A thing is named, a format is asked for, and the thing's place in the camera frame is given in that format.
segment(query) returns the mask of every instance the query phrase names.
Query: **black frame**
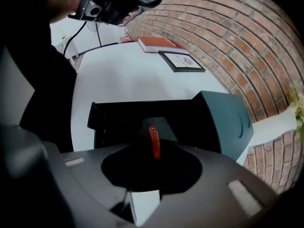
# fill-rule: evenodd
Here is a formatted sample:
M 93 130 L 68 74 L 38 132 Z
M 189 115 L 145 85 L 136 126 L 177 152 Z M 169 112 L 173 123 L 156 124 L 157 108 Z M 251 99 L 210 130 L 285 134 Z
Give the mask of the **black frame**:
M 159 51 L 158 52 L 161 57 L 167 62 L 167 64 L 170 66 L 172 71 L 174 73 L 177 72 L 205 72 L 206 69 L 202 66 L 200 62 L 198 62 L 196 59 L 194 59 L 190 54 L 187 53 L 181 53 L 181 52 L 171 52 L 171 51 Z M 189 56 L 195 63 L 197 63 L 201 68 L 197 67 L 176 67 L 171 60 L 165 55 L 165 53 L 170 53 L 170 54 L 179 54 L 179 55 L 187 55 Z

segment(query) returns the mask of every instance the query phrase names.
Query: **person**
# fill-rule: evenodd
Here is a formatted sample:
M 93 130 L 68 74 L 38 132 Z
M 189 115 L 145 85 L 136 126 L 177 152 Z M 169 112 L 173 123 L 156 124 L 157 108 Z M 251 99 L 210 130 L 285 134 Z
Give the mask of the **person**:
M 73 151 L 70 117 L 76 71 L 51 45 L 49 24 L 76 12 L 80 1 L 1 1 L 3 44 L 35 89 L 20 126 L 55 143 L 60 152 Z

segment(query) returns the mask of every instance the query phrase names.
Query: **brick wall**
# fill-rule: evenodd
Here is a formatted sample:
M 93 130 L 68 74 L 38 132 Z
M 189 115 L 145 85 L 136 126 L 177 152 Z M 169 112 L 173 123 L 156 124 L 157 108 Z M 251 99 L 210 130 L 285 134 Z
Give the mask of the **brick wall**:
M 303 92 L 304 48 L 286 13 L 271 0 L 163 0 L 128 24 L 129 34 L 180 42 L 231 93 L 251 121 L 285 110 L 291 83 Z M 294 132 L 249 150 L 245 167 L 277 192 L 302 169 Z

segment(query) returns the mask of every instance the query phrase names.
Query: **picture frame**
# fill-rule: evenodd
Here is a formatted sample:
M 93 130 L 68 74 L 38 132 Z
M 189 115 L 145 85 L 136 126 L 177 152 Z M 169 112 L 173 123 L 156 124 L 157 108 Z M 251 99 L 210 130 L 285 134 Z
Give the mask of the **picture frame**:
M 190 54 L 171 51 L 159 51 L 158 53 L 167 62 L 174 73 L 206 71 L 202 64 Z

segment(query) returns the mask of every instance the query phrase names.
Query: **gray machine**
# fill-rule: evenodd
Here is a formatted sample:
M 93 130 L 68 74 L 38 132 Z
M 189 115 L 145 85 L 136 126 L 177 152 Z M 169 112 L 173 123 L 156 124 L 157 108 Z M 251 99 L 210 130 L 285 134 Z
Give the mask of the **gray machine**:
M 79 228 L 255 226 L 278 197 L 263 181 L 235 162 L 252 136 L 252 126 L 243 114 L 244 106 L 238 96 L 221 96 L 201 92 L 190 101 L 165 102 L 168 107 L 164 107 L 164 102 L 142 103 L 146 109 L 154 110 L 148 113 L 145 108 L 121 108 L 113 120 L 122 117 L 125 123 L 128 112 L 131 118 L 142 121 L 139 134 L 132 135 L 129 142 L 82 152 L 61 154 L 54 144 L 41 142 L 33 133 L 19 127 L 1 127 L 5 221 L 15 227 L 24 224 Z M 168 111 L 176 104 L 184 107 L 194 104 L 203 110 L 200 116 L 189 111 L 200 123 L 201 120 L 207 123 L 205 132 L 193 133 L 193 137 L 201 133 L 192 142 L 197 146 L 186 144 L 188 134 L 176 131 L 179 125 L 172 121 L 174 113 Z M 221 111 L 223 105 L 230 108 Z M 100 104 L 96 110 L 104 111 L 101 115 L 112 122 L 109 109 L 116 107 L 119 106 Z M 157 121 L 160 112 L 164 115 Z M 188 126 L 195 125 L 195 121 L 187 122 L 190 115 L 183 118 L 177 115 L 176 119 Z M 162 127 L 165 122 L 170 123 L 167 128 Z M 97 127 L 98 123 L 101 126 L 97 129 L 102 132 L 104 127 L 105 132 L 113 127 L 104 125 L 100 119 L 93 125 Z M 159 132 L 158 159 L 153 156 L 153 143 L 144 134 L 150 123 Z M 172 129 L 172 134 L 166 134 L 168 129 Z M 199 147 L 203 136 L 206 141 Z M 107 143 L 113 141 L 106 135 L 98 138 Z

